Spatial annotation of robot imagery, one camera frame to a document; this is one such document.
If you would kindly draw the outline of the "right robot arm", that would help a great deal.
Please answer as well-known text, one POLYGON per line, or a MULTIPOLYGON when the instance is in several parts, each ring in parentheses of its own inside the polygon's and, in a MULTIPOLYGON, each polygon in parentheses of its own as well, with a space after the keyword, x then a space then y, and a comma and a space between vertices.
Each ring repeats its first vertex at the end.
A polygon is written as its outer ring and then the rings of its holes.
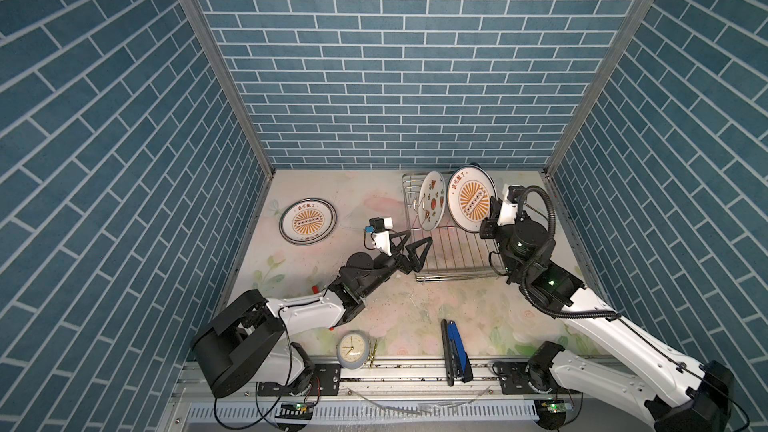
POLYGON ((504 276, 530 305, 589 336, 628 369, 593 363, 546 341, 525 366, 531 389, 583 392, 656 431, 725 430, 738 406, 733 373, 718 361, 703 364, 656 339, 551 262, 551 226, 532 220, 515 203, 493 198, 480 236, 496 243, 504 276))

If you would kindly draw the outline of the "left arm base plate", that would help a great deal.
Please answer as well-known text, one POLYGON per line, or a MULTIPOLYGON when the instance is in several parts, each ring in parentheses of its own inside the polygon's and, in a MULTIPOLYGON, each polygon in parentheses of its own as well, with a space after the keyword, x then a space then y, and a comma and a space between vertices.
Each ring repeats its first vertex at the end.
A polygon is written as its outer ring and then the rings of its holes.
POLYGON ((290 385, 274 382, 258 383, 257 395, 263 397, 284 396, 337 396, 342 367, 339 364, 319 363, 302 372, 290 385))

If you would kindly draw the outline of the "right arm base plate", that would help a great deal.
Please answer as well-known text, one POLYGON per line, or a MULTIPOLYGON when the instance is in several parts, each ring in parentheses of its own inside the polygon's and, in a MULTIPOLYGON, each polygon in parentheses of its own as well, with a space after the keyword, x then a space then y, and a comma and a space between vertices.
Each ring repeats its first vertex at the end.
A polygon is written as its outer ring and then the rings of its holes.
POLYGON ((548 369, 537 364, 517 361, 496 361, 491 365, 504 395, 565 393, 548 369))

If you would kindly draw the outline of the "aluminium front rail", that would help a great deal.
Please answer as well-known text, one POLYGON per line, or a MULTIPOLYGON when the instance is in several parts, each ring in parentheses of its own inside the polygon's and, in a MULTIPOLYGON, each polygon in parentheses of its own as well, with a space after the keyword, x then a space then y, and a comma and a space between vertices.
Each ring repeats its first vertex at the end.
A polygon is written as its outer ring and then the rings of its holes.
MULTIPOLYGON (((365 396, 372 400, 383 399, 437 399, 437 400, 463 400, 475 396, 485 398, 497 397, 525 397, 538 398, 558 396, 564 399, 576 398, 578 390, 555 394, 525 394, 504 395, 501 391, 497 377, 491 371, 493 362, 498 361, 492 357, 474 357, 470 360, 474 379, 467 383, 456 381, 453 387, 449 387, 446 381, 445 363, 442 358, 376 358, 373 368, 367 364, 361 368, 351 370, 342 368, 339 393, 337 396, 323 396, 322 398, 356 398, 365 396)), ((527 362, 520 357, 501 357, 499 361, 527 362)), ((329 357, 321 357, 315 361, 319 363, 338 364, 329 357)), ((246 384, 235 389, 231 394, 223 397, 222 401, 251 400, 257 397, 264 404, 268 398, 257 395, 258 383, 269 382, 265 379, 251 379, 246 384)))

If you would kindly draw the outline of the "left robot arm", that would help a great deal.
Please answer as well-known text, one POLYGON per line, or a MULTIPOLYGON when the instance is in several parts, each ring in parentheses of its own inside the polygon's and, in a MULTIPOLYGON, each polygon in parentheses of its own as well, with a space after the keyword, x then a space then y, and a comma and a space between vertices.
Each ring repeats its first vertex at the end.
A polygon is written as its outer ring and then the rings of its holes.
POLYGON ((394 237, 399 242, 391 242, 377 257, 351 255, 335 279, 313 295, 266 298, 251 289, 202 326, 190 349, 214 398, 228 397, 252 380, 278 384, 289 393, 305 390, 314 363, 292 338, 351 322, 364 310, 365 299, 392 275, 424 267, 433 239, 408 244, 408 232, 394 237))

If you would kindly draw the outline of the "orange sunburst plate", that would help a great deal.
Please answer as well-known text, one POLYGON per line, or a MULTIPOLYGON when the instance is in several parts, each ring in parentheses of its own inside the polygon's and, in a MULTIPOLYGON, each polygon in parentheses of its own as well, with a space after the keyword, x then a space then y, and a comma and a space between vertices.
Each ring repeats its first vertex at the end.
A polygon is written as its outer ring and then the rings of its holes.
POLYGON ((289 206, 279 220, 279 232, 293 245, 311 245, 327 238, 335 229, 335 207, 320 198, 307 198, 289 206))
POLYGON ((478 234, 495 192, 493 179, 483 169, 474 165, 458 169, 449 180, 446 194, 454 223, 468 233, 478 234))

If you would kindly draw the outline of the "watermelon pattern plate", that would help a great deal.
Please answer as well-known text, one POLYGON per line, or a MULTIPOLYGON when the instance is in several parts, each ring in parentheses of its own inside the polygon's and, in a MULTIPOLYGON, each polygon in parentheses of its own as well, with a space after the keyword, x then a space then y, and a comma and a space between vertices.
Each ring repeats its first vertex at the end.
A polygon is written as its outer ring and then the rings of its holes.
POLYGON ((445 211, 446 182, 439 171, 424 178, 417 197, 417 215, 423 230, 432 231, 441 222, 445 211))

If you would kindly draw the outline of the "small grey clock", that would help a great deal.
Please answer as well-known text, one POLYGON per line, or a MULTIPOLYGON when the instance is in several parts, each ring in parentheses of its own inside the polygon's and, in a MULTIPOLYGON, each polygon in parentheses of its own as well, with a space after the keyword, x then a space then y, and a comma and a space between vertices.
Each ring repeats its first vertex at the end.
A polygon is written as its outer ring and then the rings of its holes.
POLYGON ((336 347, 337 360, 342 368, 359 369, 368 360, 372 351, 370 337, 361 331, 346 332, 336 347))

